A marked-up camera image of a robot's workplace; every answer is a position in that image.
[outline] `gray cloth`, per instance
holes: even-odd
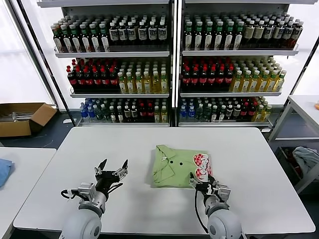
[[[319,154],[317,150],[311,148],[297,147],[293,151],[293,156],[299,164],[303,176],[305,176],[317,163],[319,163]]]

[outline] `cardboard box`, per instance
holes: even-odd
[[[54,116],[56,109],[45,103],[0,104],[0,117],[12,112],[33,115],[26,121],[0,122],[0,137],[26,136],[39,132]]]

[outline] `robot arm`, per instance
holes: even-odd
[[[81,183],[78,189],[61,192],[64,198],[73,199],[78,196],[81,201],[79,210],[70,215],[64,222],[59,239],[97,239],[100,235],[101,217],[105,213],[105,203],[109,194],[123,185],[123,183],[118,182],[128,173],[127,160],[117,171],[103,171],[106,162],[107,159],[94,168],[96,186],[94,183]]]
[[[239,239],[242,236],[238,217],[229,210],[227,200],[230,189],[208,176],[208,182],[199,181],[190,173],[190,185],[196,189],[195,210],[198,220],[212,239]],[[202,223],[197,211],[197,192],[204,196],[205,214],[208,216],[207,228]]]

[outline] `white table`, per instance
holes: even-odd
[[[290,95],[288,96],[289,103],[285,108],[283,114],[278,120],[274,130],[269,136],[268,141],[272,142],[274,140],[318,140],[317,137],[298,137],[298,138],[277,138],[280,133],[283,123],[289,117],[289,115],[296,111],[315,131],[319,132],[319,111],[315,109],[315,104],[319,101],[318,96],[298,96]],[[319,164],[313,167],[307,175],[304,175],[302,180],[295,185],[297,193],[302,192],[311,182],[313,182],[319,175]]]
[[[15,216],[55,152],[53,148],[0,147],[0,158],[14,163],[0,187],[0,239],[9,238]]]
[[[61,197],[61,190],[95,182],[94,167],[108,158],[108,170],[118,169],[128,159],[129,174],[124,185],[110,194],[102,233],[204,234],[195,214],[193,189],[151,187],[157,144],[209,151],[213,174],[231,188],[230,209],[240,217],[246,234],[315,230],[262,134],[247,127],[72,128],[13,225],[60,231],[79,202]],[[198,205],[206,223],[202,202]]]

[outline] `blue cloth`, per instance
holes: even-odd
[[[10,168],[12,166],[12,162],[9,160],[0,159],[0,187],[4,185],[6,182]]]

